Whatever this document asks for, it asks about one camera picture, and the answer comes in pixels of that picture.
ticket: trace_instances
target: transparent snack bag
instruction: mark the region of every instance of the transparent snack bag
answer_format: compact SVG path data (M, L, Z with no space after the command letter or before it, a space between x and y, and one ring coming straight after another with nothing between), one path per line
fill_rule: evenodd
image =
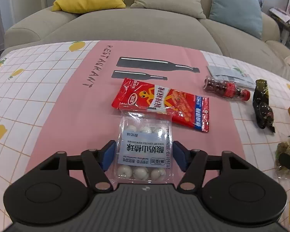
M290 137L286 137L285 140L285 142L281 142L277 145L277 150L275 152L275 176L279 179L290 179L290 170L279 163L279 156L282 153L290 155Z
M172 181L173 112L121 104L121 123L114 159L119 182Z

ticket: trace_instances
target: brand logo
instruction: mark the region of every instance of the brand logo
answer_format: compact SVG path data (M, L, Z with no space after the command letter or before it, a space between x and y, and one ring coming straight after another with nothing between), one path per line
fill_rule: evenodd
M138 99L138 95L136 93L132 93L130 98L128 99L128 105L133 105Z

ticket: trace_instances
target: yogurt coated hawthorn package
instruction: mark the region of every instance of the yogurt coated hawthorn package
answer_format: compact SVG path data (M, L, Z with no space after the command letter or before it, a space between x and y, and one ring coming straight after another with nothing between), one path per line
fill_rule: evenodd
M172 114L121 104L115 180L131 183L172 181Z
M118 109L121 103L135 107L150 107L173 111L173 122L208 132L209 98L185 93L167 87L125 78L112 103Z

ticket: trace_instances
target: sofa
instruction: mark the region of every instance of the sofa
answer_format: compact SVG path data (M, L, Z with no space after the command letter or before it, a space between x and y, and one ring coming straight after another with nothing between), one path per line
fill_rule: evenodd
M52 12L51 7L18 22L5 33L3 55L14 49L80 40L129 40L171 44L235 58L269 70L290 81L284 59L290 50L282 45L277 23L262 13L262 39L208 19L212 0L201 0L207 19L154 9L125 9L87 14Z

